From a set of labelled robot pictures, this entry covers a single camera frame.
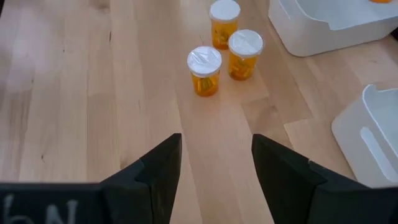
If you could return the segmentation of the white plastic bin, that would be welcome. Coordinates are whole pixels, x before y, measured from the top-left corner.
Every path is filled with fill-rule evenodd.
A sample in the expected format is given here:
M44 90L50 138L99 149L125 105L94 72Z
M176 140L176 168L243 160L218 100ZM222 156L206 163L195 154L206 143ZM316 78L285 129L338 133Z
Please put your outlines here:
M398 187L398 88L365 86L331 129L358 182Z
M398 0L269 0L268 17L287 51L307 57L389 35Z

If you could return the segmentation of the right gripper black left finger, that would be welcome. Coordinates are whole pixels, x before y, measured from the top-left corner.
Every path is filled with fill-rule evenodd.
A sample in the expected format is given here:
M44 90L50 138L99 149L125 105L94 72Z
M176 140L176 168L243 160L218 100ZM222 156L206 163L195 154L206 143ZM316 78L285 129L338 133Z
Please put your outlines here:
M102 181L106 224L169 224L181 163L182 135L174 133Z

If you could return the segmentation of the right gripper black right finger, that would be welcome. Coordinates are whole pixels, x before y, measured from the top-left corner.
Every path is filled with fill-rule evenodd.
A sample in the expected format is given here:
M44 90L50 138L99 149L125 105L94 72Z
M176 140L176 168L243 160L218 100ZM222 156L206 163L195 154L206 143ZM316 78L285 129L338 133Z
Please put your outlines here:
M398 224L398 187L369 188L261 134L251 150L275 224Z

